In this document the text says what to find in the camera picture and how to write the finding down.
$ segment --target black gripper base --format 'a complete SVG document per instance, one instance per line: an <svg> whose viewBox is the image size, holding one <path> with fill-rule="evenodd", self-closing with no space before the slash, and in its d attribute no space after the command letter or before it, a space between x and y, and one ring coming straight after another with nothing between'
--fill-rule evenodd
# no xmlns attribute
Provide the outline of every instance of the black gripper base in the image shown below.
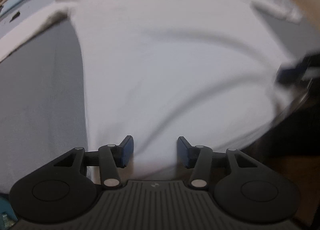
<svg viewBox="0 0 320 230"><path fill-rule="evenodd" d="M182 181L128 181L105 190L86 214L65 223L41 225L20 220L12 230L298 230L289 220L274 225L246 224L221 211L206 191Z"/></svg>

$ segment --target wooden floor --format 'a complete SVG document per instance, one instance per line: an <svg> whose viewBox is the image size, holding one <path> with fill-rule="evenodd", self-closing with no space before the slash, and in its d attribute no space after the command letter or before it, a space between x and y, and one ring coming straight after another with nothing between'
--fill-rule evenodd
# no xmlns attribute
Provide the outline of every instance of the wooden floor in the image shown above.
<svg viewBox="0 0 320 230"><path fill-rule="evenodd" d="M294 182L301 193L296 218L310 226L320 201L320 157L294 156L268 159L268 167Z"/></svg>

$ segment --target round disc cover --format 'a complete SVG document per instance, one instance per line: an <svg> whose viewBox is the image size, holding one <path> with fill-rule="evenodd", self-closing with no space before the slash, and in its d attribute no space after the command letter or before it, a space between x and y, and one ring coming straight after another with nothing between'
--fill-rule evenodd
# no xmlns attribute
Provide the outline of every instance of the round disc cover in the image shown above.
<svg viewBox="0 0 320 230"><path fill-rule="evenodd" d="M289 219L299 207L298 188L255 162L257 166L250 168L233 163L231 173L215 186L215 201L232 217L244 222L272 224Z"/></svg>
<svg viewBox="0 0 320 230"><path fill-rule="evenodd" d="M58 223L86 212L97 191L87 177L67 167L35 171L19 180L10 191L15 213L31 222Z"/></svg>

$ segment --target logo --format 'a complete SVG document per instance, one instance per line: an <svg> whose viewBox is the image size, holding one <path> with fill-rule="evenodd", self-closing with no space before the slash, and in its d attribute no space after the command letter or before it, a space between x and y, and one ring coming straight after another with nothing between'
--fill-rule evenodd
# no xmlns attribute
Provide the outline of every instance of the logo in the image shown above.
<svg viewBox="0 0 320 230"><path fill-rule="evenodd" d="M156 182L154 182L153 184L151 184L151 187L154 187L154 188L157 188L157 187L159 187L160 185L158 184L158 183L156 183Z"/></svg>

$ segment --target white t-shirt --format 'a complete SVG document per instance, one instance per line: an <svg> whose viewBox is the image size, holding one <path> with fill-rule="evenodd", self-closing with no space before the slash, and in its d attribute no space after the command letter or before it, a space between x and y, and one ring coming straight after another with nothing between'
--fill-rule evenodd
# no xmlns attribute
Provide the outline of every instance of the white t-shirt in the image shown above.
<svg viewBox="0 0 320 230"><path fill-rule="evenodd" d="M242 148L293 100L274 84L288 53L241 0L56 0L0 40L0 59L65 13L83 57L89 151L132 135L130 178L175 177L179 136Z"/></svg>

